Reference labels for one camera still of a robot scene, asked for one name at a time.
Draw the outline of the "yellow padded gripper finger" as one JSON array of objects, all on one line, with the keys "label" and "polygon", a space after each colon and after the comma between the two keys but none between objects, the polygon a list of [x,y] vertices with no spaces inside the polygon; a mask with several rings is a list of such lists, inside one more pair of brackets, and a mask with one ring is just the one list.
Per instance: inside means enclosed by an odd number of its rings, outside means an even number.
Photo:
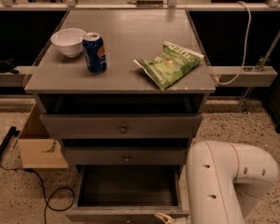
[{"label": "yellow padded gripper finger", "polygon": [[158,212],[156,214],[156,217],[160,219],[164,224],[174,224],[175,219],[173,217],[170,217],[162,212]]}]

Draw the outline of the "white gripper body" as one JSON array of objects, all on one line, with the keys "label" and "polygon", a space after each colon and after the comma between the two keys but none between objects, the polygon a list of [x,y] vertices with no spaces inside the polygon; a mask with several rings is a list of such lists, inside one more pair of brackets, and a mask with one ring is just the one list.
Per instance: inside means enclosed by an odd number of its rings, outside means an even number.
[{"label": "white gripper body", "polygon": [[170,224],[191,224],[189,217],[172,217]]}]

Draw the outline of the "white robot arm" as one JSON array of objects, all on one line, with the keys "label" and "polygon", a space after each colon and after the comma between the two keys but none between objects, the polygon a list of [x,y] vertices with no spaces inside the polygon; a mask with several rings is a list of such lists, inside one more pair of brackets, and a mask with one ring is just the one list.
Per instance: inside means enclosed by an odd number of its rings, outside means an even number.
[{"label": "white robot arm", "polygon": [[245,218],[275,185],[279,169],[260,147],[201,141],[186,162],[191,224],[245,224]]}]

